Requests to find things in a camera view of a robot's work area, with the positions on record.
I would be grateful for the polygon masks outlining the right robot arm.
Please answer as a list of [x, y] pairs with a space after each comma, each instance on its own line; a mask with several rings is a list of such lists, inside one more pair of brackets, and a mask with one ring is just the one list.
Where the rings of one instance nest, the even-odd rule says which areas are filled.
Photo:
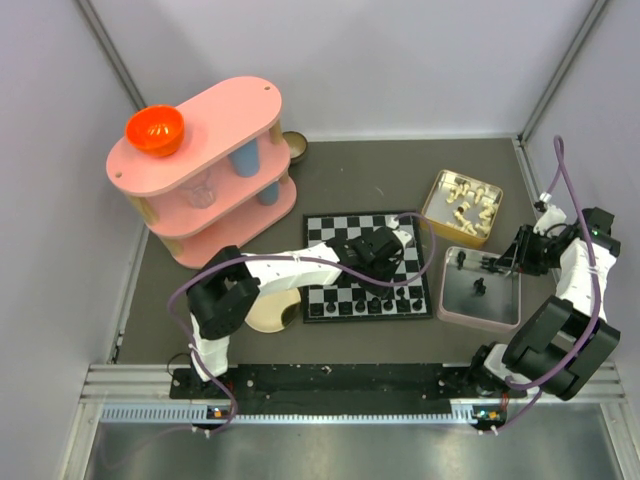
[[466, 372], [474, 393], [508, 393], [544, 377], [541, 390], [567, 401], [618, 345], [620, 333], [604, 312], [608, 272], [621, 247], [611, 235], [614, 216], [600, 208], [582, 215], [556, 236], [525, 225], [502, 256], [482, 256], [480, 267], [490, 273], [540, 276], [558, 269], [561, 278], [508, 344], [479, 348]]

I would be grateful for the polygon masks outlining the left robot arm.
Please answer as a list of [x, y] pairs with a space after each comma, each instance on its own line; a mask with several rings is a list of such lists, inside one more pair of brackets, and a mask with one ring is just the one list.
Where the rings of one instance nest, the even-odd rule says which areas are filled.
[[231, 245], [220, 250], [171, 295], [187, 299], [193, 333], [189, 349], [192, 384], [205, 396], [226, 387], [228, 346], [254, 303], [272, 294], [334, 284], [341, 275], [366, 285], [392, 285], [404, 250], [413, 241], [398, 225], [383, 226], [354, 239], [332, 238], [315, 246], [278, 254], [243, 254]]

